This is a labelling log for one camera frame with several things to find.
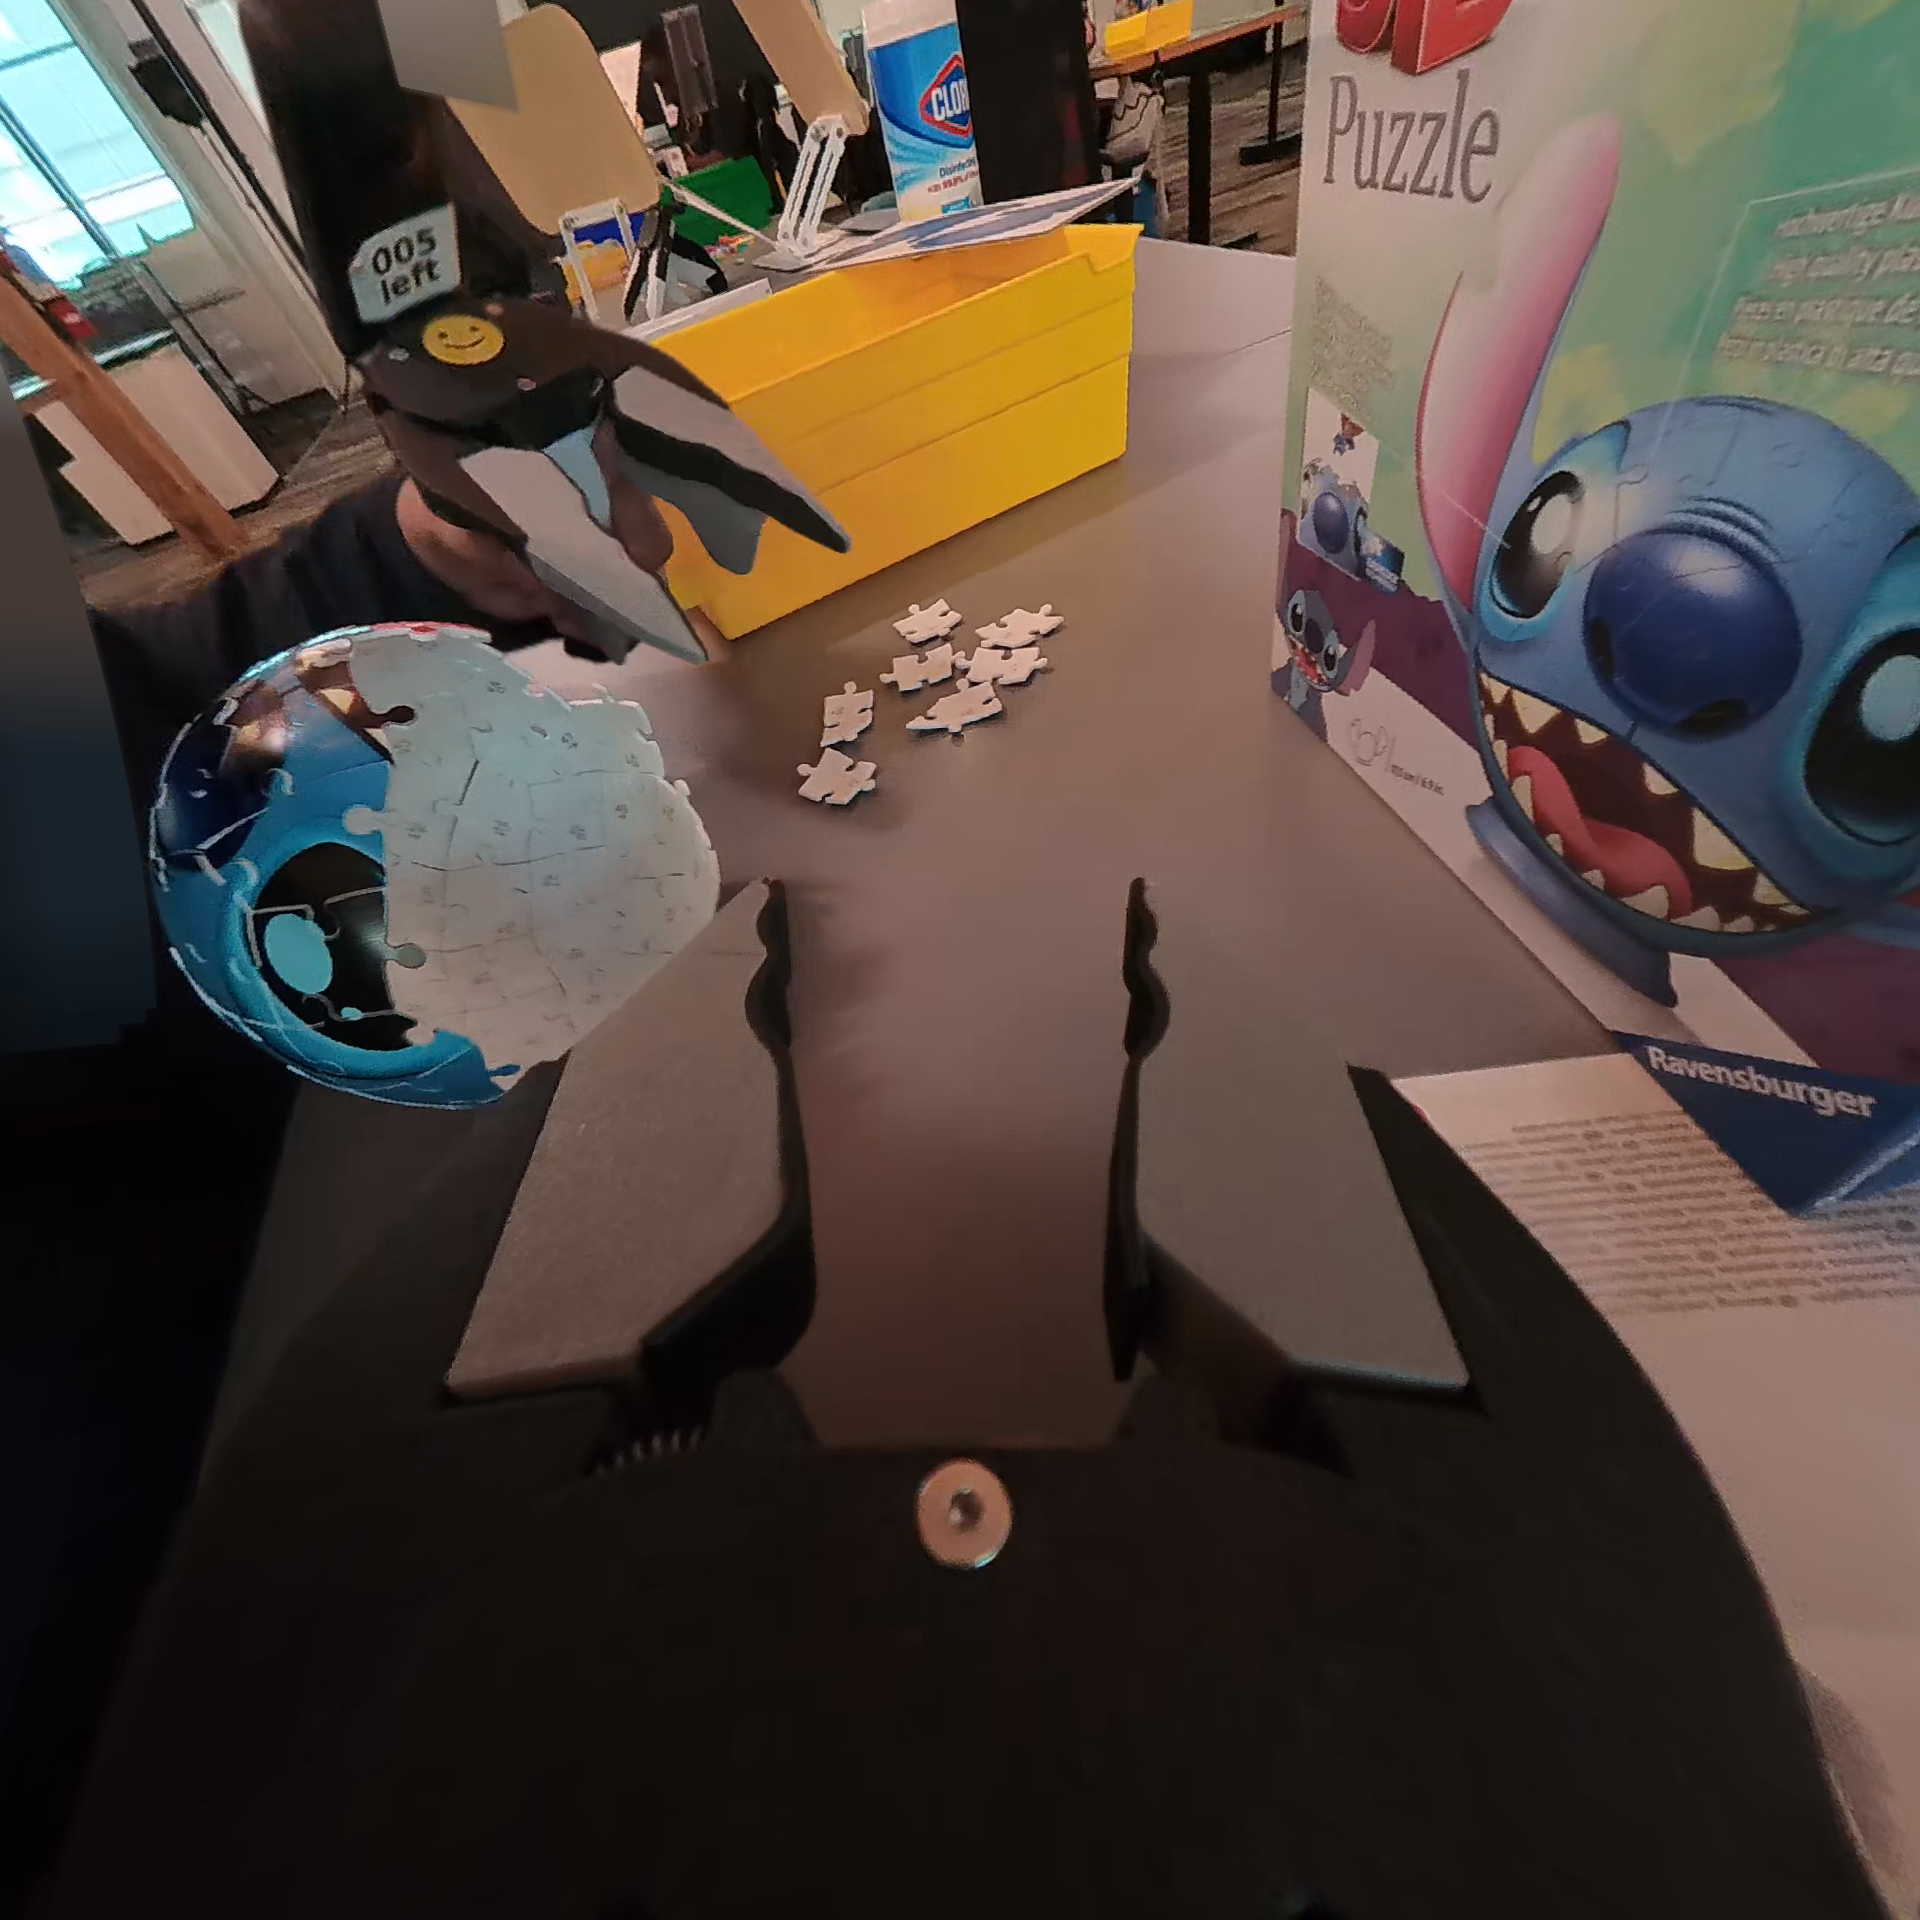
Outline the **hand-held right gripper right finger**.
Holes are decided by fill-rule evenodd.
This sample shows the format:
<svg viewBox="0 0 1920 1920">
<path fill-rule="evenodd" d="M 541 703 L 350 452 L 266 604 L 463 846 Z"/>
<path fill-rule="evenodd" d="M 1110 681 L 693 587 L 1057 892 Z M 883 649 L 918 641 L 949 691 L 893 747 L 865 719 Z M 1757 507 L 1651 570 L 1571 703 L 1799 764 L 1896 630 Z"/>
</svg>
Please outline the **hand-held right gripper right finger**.
<svg viewBox="0 0 1920 1920">
<path fill-rule="evenodd" d="M 1309 1019 L 1258 1010 L 1248 970 L 1175 906 L 1129 882 L 1101 1243 L 1113 1377 L 1462 1391 L 1355 1070 Z"/>
</svg>

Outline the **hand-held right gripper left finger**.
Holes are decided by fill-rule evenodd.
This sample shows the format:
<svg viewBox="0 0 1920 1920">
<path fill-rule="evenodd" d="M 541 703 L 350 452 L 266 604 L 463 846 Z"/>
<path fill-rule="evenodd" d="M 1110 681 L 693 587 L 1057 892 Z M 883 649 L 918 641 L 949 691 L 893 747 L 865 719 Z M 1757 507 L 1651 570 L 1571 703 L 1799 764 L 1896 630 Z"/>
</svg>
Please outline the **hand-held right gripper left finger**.
<svg viewBox="0 0 1920 1920">
<path fill-rule="evenodd" d="M 447 1367 L 477 1404 L 706 1404 L 777 1370 L 815 1261 L 778 881 L 743 884 L 568 1057 Z"/>
</svg>

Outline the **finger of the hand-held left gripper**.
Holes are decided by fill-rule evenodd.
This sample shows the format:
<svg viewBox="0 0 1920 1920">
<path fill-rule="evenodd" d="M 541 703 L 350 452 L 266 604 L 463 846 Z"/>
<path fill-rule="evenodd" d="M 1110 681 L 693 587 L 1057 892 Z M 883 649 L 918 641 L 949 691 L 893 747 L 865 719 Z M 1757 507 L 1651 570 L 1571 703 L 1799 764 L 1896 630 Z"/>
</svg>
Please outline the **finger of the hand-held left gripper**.
<svg viewBox="0 0 1920 1920">
<path fill-rule="evenodd" d="M 458 469 L 504 515 L 531 574 L 575 609 L 587 644 L 603 659 L 618 666 L 647 646 L 701 666 L 703 638 L 617 539 L 593 431 L 577 426 L 537 447 L 479 446 L 461 454 Z"/>
<path fill-rule="evenodd" d="M 769 521 L 833 555 L 853 546 L 793 470 L 699 378 L 645 343 L 598 343 L 605 421 L 638 491 L 678 509 L 706 555 L 749 574 Z"/>
</svg>

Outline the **white puzzle pieces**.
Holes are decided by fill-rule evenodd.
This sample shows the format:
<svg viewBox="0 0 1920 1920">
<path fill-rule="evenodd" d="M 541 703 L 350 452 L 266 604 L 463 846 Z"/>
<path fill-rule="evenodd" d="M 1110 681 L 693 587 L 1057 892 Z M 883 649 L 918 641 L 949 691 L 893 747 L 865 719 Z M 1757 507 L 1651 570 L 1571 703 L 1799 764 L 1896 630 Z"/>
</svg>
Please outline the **white puzzle pieces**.
<svg viewBox="0 0 1920 1920">
<path fill-rule="evenodd" d="M 1005 714 L 1005 694 L 1048 671 L 1045 641 L 1065 614 L 1053 605 L 1015 609 L 959 641 L 965 620 L 939 598 L 913 604 L 893 621 L 903 651 L 877 674 L 877 686 L 899 700 L 925 694 L 903 732 L 909 738 L 959 741 Z M 874 724 L 874 687 L 846 681 L 822 697 L 822 723 L 811 762 L 798 765 L 798 795 L 814 807 L 850 807 L 877 788 L 877 764 L 857 749 Z"/>
</svg>

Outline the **blue white puzzle ball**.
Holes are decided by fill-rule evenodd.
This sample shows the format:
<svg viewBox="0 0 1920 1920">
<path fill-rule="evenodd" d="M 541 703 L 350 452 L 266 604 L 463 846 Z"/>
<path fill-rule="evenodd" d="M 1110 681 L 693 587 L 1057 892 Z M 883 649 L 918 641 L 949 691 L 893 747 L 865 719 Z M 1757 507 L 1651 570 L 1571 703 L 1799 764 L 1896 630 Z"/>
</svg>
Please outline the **blue white puzzle ball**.
<svg viewBox="0 0 1920 1920">
<path fill-rule="evenodd" d="M 645 709 L 479 630 L 386 621 L 256 662 L 155 775 L 166 950 L 309 1083 L 472 1111 L 563 1058 L 713 919 L 720 867 Z"/>
</svg>

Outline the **person's left forearm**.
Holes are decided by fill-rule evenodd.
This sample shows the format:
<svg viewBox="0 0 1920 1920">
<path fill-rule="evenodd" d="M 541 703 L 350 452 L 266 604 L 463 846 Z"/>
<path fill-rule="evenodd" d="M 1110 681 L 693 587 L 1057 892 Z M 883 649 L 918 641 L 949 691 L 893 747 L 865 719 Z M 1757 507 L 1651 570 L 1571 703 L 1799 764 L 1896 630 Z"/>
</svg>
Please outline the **person's left forearm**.
<svg viewBox="0 0 1920 1920">
<path fill-rule="evenodd" d="M 477 625 L 400 539 L 389 473 L 169 604 L 87 612 L 127 775 L 248 668 L 303 641 L 381 621 Z"/>
</svg>

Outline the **colourful cardboard puzzle box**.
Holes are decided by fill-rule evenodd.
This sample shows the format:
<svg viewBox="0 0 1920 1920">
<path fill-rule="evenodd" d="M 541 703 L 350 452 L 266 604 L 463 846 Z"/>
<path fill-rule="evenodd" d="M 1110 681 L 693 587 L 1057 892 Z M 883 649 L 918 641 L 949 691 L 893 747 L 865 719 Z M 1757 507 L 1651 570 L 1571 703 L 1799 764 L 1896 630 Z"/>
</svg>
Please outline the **colourful cardboard puzzle box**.
<svg viewBox="0 0 1920 1920">
<path fill-rule="evenodd" d="M 1618 1033 L 1914 1086 L 1918 4 L 1311 4 L 1321 738 Z"/>
</svg>

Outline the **person's left hand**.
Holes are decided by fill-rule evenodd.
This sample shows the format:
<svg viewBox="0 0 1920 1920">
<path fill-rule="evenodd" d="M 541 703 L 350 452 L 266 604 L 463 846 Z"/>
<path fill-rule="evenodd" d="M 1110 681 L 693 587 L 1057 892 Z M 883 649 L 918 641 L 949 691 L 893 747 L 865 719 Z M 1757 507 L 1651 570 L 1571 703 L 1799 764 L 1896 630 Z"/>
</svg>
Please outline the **person's left hand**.
<svg viewBox="0 0 1920 1920">
<path fill-rule="evenodd" d="M 504 649 L 559 641 L 568 657 L 621 662 L 633 644 L 595 630 L 591 617 L 555 595 L 526 561 L 488 532 L 438 517 L 413 477 L 393 500 L 400 539 L 417 566 L 486 627 Z"/>
</svg>

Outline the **stacked yellow plastic bins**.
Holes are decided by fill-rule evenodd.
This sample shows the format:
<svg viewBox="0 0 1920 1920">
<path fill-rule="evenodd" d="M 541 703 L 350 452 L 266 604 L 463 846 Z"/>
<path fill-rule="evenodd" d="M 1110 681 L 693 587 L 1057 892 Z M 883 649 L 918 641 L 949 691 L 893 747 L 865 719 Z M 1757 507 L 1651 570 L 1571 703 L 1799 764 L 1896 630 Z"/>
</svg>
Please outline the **stacked yellow plastic bins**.
<svg viewBox="0 0 1920 1920">
<path fill-rule="evenodd" d="M 769 521 L 734 574 L 663 507 L 671 595 L 735 641 L 1122 458 L 1138 233 L 899 255 L 667 331 L 850 538 L 833 555 Z"/>
</svg>

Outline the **green box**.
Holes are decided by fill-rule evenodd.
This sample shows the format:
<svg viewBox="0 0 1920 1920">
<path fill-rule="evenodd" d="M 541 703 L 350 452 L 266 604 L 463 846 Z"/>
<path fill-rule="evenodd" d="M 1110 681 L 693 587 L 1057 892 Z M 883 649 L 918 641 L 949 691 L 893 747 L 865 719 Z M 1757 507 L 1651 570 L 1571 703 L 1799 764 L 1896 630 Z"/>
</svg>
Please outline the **green box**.
<svg viewBox="0 0 1920 1920">
<path fill-rule="evenodd" d="M 674 203 L 675 236 L 701 250 L 731 247 L 777 219 L 775 190 L 752 156 L 665 179 L 663 194 Z"/>
</svg>

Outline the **white cabinet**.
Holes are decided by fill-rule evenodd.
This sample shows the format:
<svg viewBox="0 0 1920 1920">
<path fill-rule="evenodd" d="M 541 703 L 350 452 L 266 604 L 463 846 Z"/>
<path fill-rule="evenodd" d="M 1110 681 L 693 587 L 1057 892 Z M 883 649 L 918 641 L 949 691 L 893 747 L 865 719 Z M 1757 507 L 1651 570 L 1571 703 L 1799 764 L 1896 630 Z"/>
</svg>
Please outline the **white cabinet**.
<svg viewBox="0 0 1920 1920">
<path fill-rule="evenodd" d="M 107 378 L 151 430 L 199 477 L 225 513 L 256 505 L 279 476 L 218 393 L 176 343 L 107 369 Z M 59 446 L 55 469 L 120 545 L 151 545 L 174 532 L 131 476 L 48 388 L 21 395 L 22 414 Z"/>
</svg>

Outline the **tan board white stand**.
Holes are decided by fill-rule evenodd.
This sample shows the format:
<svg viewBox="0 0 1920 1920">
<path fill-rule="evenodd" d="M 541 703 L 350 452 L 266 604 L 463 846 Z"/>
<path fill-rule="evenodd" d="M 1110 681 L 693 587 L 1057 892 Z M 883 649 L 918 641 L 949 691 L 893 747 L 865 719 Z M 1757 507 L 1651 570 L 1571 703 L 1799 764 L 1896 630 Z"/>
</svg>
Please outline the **tan board white stand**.
<svg viewBox="0 0 1920 1920">
<path fill-rule="evenodd" d="M 445 106 L 517 212 L 567 260 L 584 315 L 623 330 L 640 219 L 659 180 L 583 26 L 529 7 L 496 30 L 496 81 L 510 103 L 450 94 Z"/>
<path fill-rule="evenodd" d="M 808 3 L 735 3 L 734 9 L 805 123 L 798 170 L 762 260 L 769 271 L 802 271 L 829 247 L 826 198 L 848 142 L 869 131 L 871 115 Z"/>
</svg>

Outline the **blue white booklet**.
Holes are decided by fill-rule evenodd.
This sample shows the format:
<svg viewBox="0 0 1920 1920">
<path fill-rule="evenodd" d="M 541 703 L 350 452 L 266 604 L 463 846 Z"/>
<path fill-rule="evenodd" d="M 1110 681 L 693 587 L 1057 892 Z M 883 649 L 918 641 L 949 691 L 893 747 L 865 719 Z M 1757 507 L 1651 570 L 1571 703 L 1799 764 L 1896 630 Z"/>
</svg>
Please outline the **blue white booklet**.
<svg viewBox="0 0 1920 1920">
<path fill-rule="evenodd" d="M 752 268 L 767 274 L 833 271 L 880 266 L 911 255 L 937 255 L 1053 233 L 1081 223 L 1114 198 L 1135 191 L 1138 174 L 1122 174 L 1099 183 L 1066 188 L 1056 194 L 1015 198 L 985 209 L 959 209 L 913 223 L 888 223 L 883 230 L 848 238 L 839 230 L 808 255 L 767 250 Z"/>
</svg>

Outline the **white blue wipes canister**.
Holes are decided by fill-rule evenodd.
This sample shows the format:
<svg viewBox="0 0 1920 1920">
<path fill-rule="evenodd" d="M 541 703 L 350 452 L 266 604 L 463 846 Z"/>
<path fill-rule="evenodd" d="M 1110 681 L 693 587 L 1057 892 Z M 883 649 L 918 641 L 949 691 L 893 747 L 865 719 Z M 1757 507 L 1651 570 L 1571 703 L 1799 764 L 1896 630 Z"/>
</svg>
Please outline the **white blue wipes canister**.
<svg viewBox="0 0 1920 1920">
<path fill-rule="evenodd" d="M 871 106 L 904 223 L 982 203 L 955 3 L 862 9 Z"/>
</svg>

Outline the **glass window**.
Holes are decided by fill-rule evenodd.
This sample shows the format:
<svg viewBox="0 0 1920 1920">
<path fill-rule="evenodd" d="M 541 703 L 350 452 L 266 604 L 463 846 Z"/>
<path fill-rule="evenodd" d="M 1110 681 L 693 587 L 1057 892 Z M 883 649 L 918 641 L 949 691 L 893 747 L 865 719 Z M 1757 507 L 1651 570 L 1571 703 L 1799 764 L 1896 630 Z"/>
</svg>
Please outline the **glass window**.
<svg viewBox="0 0 1920 1920">
<path fill-rule="evenodd" d="M 174 177 L 42 3 L 1 4 L 1 226 L 65 291 L 194 230 Z"/>
</svg>

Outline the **white instruction leaflet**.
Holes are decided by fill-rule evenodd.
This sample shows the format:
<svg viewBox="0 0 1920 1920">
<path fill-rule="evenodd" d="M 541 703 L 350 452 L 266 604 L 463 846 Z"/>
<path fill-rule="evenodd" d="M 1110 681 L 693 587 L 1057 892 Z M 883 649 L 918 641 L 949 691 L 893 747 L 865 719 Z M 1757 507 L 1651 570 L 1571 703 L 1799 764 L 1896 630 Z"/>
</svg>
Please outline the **white instruction leaflet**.
<svg viewBox="0 0 1920 1920">
<path fill-rule="evenodd" d="M 1790 1215 L 1619 1052 L 1395 1090 L 1659 1388 L 1838 1714 L 1856 1807 L 1914 1830 L 1914 1198 Z"/>
</svg>

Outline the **background desk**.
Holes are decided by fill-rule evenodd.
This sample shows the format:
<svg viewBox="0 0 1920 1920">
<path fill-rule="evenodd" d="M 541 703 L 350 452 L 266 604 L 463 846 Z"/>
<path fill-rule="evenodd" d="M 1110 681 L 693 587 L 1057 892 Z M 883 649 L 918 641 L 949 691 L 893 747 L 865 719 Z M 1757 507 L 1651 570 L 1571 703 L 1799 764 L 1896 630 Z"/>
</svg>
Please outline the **background desk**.
<svg viewBox="0 0 1920 1920">
<path fill-rule="evenodd" d="M 1293 253 L 1305 131 L 1305 4 L 1193 4 L 1191 34 L 1118 58 L 1089 30 L 1101 125 L 1161 197 L 1162 236 Z"/>
</svg>

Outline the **slanted wooden post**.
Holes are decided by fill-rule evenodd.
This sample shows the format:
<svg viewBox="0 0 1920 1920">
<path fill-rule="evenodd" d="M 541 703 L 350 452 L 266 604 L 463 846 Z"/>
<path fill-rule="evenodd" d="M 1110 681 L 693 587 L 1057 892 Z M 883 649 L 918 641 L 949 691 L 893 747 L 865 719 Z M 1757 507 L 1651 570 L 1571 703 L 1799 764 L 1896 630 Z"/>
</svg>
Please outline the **slanted wooden post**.
<svg viewBox="0 0 1920 1920">
<path fill-rule="evenodd" d="M 41 315 L 10 269 L 1 271 L 1 338 L 186 546 L 214 562 L 247 554 L 248 539 L 218 499 L 178 459 L 94 357 Z"/>
</svg>

